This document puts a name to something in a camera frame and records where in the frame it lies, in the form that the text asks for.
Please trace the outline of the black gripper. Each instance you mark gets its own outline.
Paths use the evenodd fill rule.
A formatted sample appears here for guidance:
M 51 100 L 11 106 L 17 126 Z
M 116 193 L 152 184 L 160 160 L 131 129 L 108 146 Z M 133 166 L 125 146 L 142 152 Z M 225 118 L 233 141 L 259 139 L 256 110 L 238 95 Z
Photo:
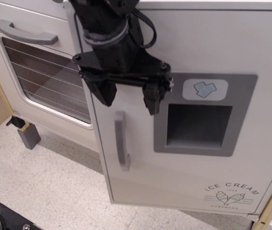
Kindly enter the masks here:
M 172 88 L 169 64 L 146 51 L 157 40 L 153 22 L 137 8 L 136 0 L 70 1 L 91 52 L 73 60 L 81 68 L 91 93 L 111 106 L 116 83 L 142 87 L 150 115 L 159 113 L 160 102 Z

